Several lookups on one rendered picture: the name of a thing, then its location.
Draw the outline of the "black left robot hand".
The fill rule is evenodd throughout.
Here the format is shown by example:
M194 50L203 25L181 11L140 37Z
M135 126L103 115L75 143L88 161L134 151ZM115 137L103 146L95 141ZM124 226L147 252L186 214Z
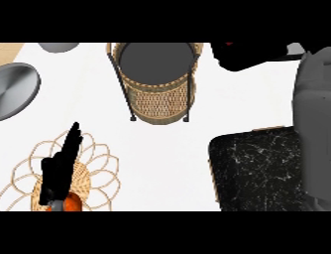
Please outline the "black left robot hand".
M41 160L42 183L39 205L47 205L54 200L66 199L81 141L79 123L75 122L67 132L62 150L53 157L47 157Z

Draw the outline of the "wicker tiered basket black frame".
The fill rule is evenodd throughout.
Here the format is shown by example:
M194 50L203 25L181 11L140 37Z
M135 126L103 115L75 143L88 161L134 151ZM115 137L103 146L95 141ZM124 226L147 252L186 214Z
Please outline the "wicker tiered basket black frame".
M202 47L202 43L106 44L131 121L152 125L189 121Z

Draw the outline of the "black marble tray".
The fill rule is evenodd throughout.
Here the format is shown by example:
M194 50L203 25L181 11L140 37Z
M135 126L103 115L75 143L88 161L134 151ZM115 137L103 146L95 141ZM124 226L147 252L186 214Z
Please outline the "black marble tray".
M215 137L208 145L221 211L302 211L299 139L292 127Z

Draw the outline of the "grey round bowl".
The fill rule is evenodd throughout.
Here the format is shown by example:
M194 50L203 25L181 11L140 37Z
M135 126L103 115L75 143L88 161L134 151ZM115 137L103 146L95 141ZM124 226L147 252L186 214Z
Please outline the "grey round bowl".
M78 43L39 43L39 47L48 53L64 53L78 46Z

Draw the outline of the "orange can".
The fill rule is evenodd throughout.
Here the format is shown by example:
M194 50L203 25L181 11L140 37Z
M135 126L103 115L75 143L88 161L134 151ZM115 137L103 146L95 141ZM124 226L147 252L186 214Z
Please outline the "orange can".
M82 210L82 201L79 196L69 192L64 199L59 199L64 202L63 211L81 211Z

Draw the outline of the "black appliance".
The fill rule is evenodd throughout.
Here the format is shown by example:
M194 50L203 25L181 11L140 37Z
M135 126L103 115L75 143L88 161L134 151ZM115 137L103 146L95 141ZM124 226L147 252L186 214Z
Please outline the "black appliance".
M240 71L265 62L299 60L301 54L290 54L286 46L287 43L211 43L214 58L228 71Z

